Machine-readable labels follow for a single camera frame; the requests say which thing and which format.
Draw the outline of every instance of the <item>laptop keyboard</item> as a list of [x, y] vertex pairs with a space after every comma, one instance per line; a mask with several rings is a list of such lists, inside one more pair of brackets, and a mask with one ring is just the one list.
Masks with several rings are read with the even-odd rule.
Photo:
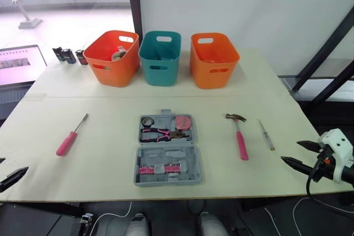
[[0, 90], [0, 104], [19, 102], [28, 90], [29, 88]]

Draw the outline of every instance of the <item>pink tape measure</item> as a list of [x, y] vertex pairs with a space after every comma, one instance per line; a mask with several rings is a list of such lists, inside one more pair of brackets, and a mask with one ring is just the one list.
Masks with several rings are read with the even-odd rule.
[[192, 126], [192, 120], [188, 116], [176, 116], [176, 129], [189, 130]]

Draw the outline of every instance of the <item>tool case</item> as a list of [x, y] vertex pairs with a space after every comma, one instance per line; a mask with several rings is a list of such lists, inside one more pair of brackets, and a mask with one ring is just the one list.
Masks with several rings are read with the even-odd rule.
[[[145, 127], [143, 118], [152, 118], [153, 124]], [[146, 139], [157, 139], [163, 134], [143, 132], [145, 129], [167, 129], [176, 131], [176, 117], [189, 117], [192, 121], [189, 130], [181, 130], [183, 138], [172, 138], [169, 141], [146, 142]], [[189, 114], [174, 114], [170, 109], [162, 109], [159, 115], [141, 116], [139, 123], [139, 142], [134, 183], [137, 186], [159, 185], [194, 185], [202, 180], [200, 155], [194, 145], [196, 140], [195, 122]]]

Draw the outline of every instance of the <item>black battery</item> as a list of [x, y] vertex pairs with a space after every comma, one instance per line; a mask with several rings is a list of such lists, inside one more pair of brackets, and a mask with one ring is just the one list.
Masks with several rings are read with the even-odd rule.
[[82, 65], [88, 65], [88, 63], [87, 63], [87, 61], [86, 61], [86, 58], [85, 58], [84, 55], [82, 54], [83, 52], [84, 52], [83, 50], [75, 51], [76, 56], [77, 56], [77, 59], [79, 60], [79, 62], [80, 62]]
[[56, 57], [58, 58], [59, 61], [65, 61], [65, 58], [61, 55], [62, 48], [52, 48], [53, 52], [55, 53]]
[[72, 53], [71, 49], [64, 49], [61, 51], [61, 55], [65, 58], [66, 62], [69, 64], [75, 64], [76, 58], [75, 55]]

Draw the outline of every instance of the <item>basket handle hole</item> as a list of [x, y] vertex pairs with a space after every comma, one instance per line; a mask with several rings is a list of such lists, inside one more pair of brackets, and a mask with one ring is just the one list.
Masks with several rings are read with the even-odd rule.
[[170, 41], [172, 41], [172, 38], [170, 36], [157, 36], [156, 41], [170, 42]]
[[150, 66], [150, 69], [152, 69], [152, 70], [167, 70], [168, 67], [166, 67], [166, 66]]
[[222, 73], [222, 72], [227, 72], [228, 69], [212, 69], [210, 70], [210, 73]]
[[198, 39], [199, 44], [211, 44], [214, 41], [214, 38], [201, 38]]
[[133, 38], [128, 37], [128, 36], [123, 36], [123, 35], [120, 35], [120, 36], [118, 37], [118, 40], [119, 40], [119, 41], [126, 41], [127, 43], [132, 43], [132, 42], [134, 42], [134, 39], [133, 39]]
[[108, 66], [101, 66], [101, 65], [96, 65], [96, 64], [93, 64], [92, 66], [97, 69], [111, 70], [111, 68]]

